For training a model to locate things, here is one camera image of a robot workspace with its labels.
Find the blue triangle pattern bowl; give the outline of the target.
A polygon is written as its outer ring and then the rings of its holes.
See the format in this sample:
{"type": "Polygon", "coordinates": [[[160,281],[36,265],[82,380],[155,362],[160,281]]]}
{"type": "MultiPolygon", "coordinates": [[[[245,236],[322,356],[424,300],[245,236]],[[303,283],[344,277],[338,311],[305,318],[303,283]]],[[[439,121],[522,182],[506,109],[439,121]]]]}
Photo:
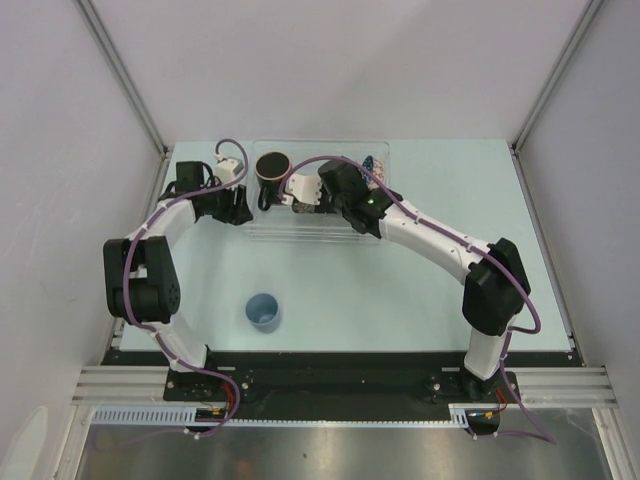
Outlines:
{"type": "Polygon", "coordinates": [[[385,182],[386,172],[382,161],[372,155],[368,155],[364,159],[362,166],[365,169],[362,177],[369,189],[376,189],[379,187],[378,182],[385,182]]]}

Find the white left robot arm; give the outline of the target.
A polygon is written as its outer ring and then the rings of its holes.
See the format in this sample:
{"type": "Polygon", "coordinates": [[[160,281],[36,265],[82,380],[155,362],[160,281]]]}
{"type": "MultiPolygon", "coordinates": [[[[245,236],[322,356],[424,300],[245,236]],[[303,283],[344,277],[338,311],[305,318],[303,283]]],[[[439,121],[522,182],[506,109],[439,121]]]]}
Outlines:
{"type": "Polygon", "coordinates": [[[213,166],[179,162],[176,179],[160,195],[151,216],[129,236],[103,246],[109,312],[146,333],[172,370],[189,371],[185,385],[202,400],[219,392],[221,376],[205,365],[209,349],[180,312],[172,249],[203,217],[234,226],[253,219],[241,184],[245,175],[245,163],[233,157],[221,157],[213,166]]]}

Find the black skull mug red inside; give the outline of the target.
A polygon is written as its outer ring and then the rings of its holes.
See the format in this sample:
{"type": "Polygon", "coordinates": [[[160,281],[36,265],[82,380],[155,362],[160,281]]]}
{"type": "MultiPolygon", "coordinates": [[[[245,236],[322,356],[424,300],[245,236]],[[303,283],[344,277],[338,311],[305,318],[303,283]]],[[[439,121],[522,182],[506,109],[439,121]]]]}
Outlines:
{"type": "Polygon", "coordinates": [[[260,211],[266,212],[280,203],[280,185],[290,170],[291,161],[282,152],[269,152],[257,159],[255,175],[259,184],[257,206],[260,211]]]}

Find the black yellow square plate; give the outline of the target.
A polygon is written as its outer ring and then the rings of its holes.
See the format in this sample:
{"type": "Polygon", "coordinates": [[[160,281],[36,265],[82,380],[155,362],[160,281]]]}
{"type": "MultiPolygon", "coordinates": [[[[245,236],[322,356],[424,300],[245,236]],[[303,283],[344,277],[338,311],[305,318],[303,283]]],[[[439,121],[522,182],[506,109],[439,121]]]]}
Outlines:
{"type": "Polygon", "coordinates": [[[295,214],[314,214],[316,206],[313,204],[307,204],[299,201],[295,201],[292,204],[292,211],[295,214]]]}

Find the light blue cup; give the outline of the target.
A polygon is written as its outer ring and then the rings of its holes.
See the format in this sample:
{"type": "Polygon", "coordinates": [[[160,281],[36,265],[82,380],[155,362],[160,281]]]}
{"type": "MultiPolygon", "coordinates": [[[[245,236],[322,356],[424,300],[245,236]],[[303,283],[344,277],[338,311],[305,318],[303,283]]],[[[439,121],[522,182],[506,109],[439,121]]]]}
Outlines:
{"type": "Polygon", "coordinates": [[[268,334],[280,324],[280,309],[277,300],[268,293],[252,296],[246,303],[245,316],[258,331],[268,334]]]}

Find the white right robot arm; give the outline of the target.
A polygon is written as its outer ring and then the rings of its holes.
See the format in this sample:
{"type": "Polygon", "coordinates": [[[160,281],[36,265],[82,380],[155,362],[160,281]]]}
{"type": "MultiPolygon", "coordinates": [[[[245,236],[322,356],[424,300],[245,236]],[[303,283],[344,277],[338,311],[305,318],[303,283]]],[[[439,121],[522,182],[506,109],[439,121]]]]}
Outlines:
{"type": "Polygon", "coordinates": [[[355,231],[406,247],[463,286],[462,313],[471,338],[461,376],[463,393],[484,401],[497,389],[507,331],[531,293],[516,245],[473,239],[424,215],[387,187],[368,187],[362,169],[336,157],[318,168],[333,210],[355,231]]]}

